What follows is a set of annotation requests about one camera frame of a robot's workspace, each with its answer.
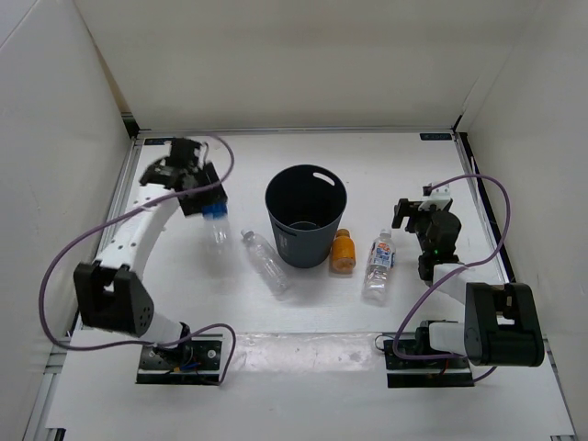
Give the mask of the clear plastic bottle white cap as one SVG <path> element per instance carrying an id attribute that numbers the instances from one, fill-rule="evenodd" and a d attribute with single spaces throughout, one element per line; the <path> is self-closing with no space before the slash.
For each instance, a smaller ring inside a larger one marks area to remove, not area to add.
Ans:
<path id="1" fill-rule="evenodd" d="M 248 260 L 255 272 L 263 279 L 271 293 L 284 299 L 290 289 L 290 280 L 278 262 L 277 253 L 267 239 L 252 230 L 241 230 Z"/>

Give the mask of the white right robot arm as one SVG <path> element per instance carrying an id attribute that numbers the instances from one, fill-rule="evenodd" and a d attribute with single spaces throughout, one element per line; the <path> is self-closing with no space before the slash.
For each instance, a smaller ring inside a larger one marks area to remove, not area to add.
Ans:
<path id="1" fill-rule="evenodd" d="M 461 231 L 458 217 L 450 212 L 450 198 L 410 201 L 401 198 L 391 223 L 416 236 L 421 248 L 418 274 L 435 291 L 464 306 L 463 322 L 425 321 L 415 333 L 413 348 L 402 349 L 397 332 L 392 353 L 431 368 L 446 358 L 465 357 L 475 366 L 538 367 L 545 346 L 532 289 L 522 283 L 497 285 L 476 277 L 475 268 L 459 261 L 456 242 Z"/>

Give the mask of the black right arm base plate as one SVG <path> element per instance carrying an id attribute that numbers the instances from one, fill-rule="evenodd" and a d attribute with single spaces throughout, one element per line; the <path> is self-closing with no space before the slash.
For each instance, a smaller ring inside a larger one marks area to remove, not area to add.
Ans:
<path id="1" fill-rule="evenodd" d="M 474 381 L 465 358 L 405 360 L 392 351 L 393 334 L 379 334 L 375 347 L 385 357 L 389 389 L 432 389 L 473 387 Z"/>

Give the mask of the blue label Pocari Sweat bottle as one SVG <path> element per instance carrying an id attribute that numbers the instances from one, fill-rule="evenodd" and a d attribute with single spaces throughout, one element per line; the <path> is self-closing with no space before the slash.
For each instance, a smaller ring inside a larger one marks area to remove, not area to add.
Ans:
<path id="1" fill-rule="evenodd" d="M 232 232 L 226 202 L 217 202 L 202 210 L 207 234 L 207 249 L 214 256 L 227 254 L 232 246 Z"/>

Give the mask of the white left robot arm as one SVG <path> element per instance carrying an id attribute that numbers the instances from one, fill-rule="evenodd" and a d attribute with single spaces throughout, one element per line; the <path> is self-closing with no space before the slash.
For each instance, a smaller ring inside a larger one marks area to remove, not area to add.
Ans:
<path id="1" fill-rule="evenodd" d="M 134 203 L 139 212 L 124 220 L 111 243 L 91 264 L 80 264 L 73 281 L 82 322 L 102 331 L 155 343 L 155 354 L 180 368 L 193 356 L 187 324 L 157 312 L 142 284 L 147 261 L 164 226 L 177 211 L 200 215 L 209 243 L 228 241 L 227 201 L 205 142 L 173 138 L 169 154 L 151 163 Z"/>

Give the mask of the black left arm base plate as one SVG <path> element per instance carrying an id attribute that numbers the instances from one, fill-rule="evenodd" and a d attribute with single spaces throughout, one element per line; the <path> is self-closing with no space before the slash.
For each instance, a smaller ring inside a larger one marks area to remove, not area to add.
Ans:
<path id="1" fill-rule="evenodd" d="M 221 334 L 204 334 L 184 344 L 182 356 L 143 348 L 135 383 L 139 385 L 214 386 L 220 381 Z"/>

